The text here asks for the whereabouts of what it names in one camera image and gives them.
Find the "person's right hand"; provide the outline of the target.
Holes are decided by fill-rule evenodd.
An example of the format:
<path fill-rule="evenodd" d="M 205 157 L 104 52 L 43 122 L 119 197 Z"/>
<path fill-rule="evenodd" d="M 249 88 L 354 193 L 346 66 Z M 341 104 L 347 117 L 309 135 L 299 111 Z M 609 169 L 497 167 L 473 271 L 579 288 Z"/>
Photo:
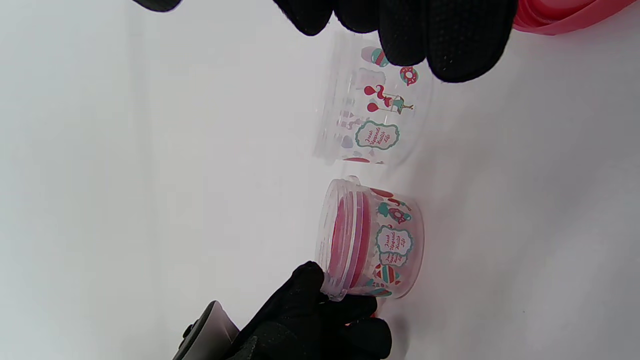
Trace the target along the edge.
<path fill-rule="evenodd" d="M 277 0 L 303 35 L 320 34 L 335 16 L 355 34 L 378 34 L 394 66 L 426 61 L 435 78 L 462 84 L 492 70 L 505 52 L 516 0 Z"/>

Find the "person's left hand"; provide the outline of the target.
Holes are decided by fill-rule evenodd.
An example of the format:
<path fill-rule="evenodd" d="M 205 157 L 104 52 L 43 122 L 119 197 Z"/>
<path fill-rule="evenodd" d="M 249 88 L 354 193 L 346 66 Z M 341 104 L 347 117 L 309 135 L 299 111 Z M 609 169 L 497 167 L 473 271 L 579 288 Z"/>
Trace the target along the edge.
<path fill-rule="evenodd" d="M 393 335 L 375 297 L 322 293 L 324 273 L 301 264 L 238 333 L 225 360 L 383 360 Z"/>

